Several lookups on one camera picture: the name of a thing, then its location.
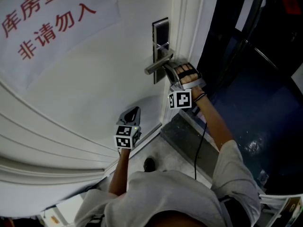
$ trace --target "paper sign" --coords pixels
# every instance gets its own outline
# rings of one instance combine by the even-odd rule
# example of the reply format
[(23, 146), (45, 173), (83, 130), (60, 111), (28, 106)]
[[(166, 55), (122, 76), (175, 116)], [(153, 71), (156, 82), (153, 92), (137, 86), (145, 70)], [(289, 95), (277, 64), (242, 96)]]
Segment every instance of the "paper sign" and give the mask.
[(65, 52), (119, 19), (117, 0), (2, 0), (1, 78), (24, 91)]

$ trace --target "wire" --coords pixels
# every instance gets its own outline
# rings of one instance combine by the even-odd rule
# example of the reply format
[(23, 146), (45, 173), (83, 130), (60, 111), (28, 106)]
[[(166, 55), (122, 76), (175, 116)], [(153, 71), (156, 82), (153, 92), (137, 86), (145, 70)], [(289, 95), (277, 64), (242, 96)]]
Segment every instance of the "wire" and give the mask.
[(196, 152), (196, 157), (195, 157), (195, 180), (197, 180), (197, 169), (196, 169), (197, 158), (198, 158), (199, 150), (200, 150), (200, 148), (202, 146), (202, 142), (203, 142), (203, 139), (204, 139), (206, 128), (207, 128), (207, 123), (205, 123), (204, 132), (203, 132), (203, 135), (202, 135), (202, 138), (201, 138), (201, 141), (200, 141), (200, 145), (199, 145), (199, 148), (198, 148), (198, 150)]

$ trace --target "floor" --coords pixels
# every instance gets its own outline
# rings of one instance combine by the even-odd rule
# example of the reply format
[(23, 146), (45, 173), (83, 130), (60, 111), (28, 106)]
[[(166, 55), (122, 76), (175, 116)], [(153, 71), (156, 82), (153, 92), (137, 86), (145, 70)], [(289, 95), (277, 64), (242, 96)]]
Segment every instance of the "floor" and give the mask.
[[(194, 165), (196, 153), (199, 149), (204, 127), (200, 131), (195, 128), (197, 123), (189, 123), (182, 110), (162, 129), (160, 135), (165, 139), (187, 162)], [(219, 151), (208, 142), (204, 136), (196, 160), (197, 171), (209, 182), (212, 182)]]
[[(143, 164), (147, 157), (152, 157), (155, 160), (156, 168), (159, 171), (178, 170), (192, 178), (195, 177), (194, 167), (160, 135), (155, 137), (149, 144), (129, 160), (128, 176), (136, 171), (144, 171)], [(97, 188), (107, 191), (112, 176), (113, 173), (106, 179), (102, 180)], [(203, 183), (208, 188), (211, 187), (211, 183), (199, 172), (197, 172), (197, 181)]]
[(244, 164), (267, 194), (300, 194), (303, 100), (286, 77), (247, 47), (241, 70), (211, 101), (238, 143)]

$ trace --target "bracelet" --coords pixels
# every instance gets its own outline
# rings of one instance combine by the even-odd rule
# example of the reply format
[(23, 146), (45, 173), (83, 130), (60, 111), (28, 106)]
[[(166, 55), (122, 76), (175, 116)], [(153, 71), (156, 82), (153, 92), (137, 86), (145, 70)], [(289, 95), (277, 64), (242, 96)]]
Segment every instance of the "bracelet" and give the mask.
[(197, 98), (194, 100), (194, 103), (195, 103), (196, 101), (198, 101), (199, 99), (201, 99), (202, 97), (204, 97), (204, 96), (207, 96), (207, 94), (206, 94), (206, 93), (202, 93), (199, 97), (197, 97)]

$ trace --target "wrist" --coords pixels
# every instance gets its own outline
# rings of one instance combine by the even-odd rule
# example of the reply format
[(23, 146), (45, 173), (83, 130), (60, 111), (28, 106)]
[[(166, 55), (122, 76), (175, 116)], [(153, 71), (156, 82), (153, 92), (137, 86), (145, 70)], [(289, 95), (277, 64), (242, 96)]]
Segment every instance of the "wrist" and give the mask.
[(127, 156), (128, 157), (130, 153), (131, 153), (130, 149), (125, 149), (125, 148), (121, 149), (121, 156)]
[(199, 87), (199, 86), (193, 87), (191, 89), (193, 101), (195, 101), (203, 93), (204, 93), (204, 91), (202, 90), (201, 87)]
[(197, 104), (197, 106), (199, 106), (199, 105), (203, 105), (207, 100), (208, 100), (207, 95), (204, 95), (202, 98), (197, 100), (195, 103)]

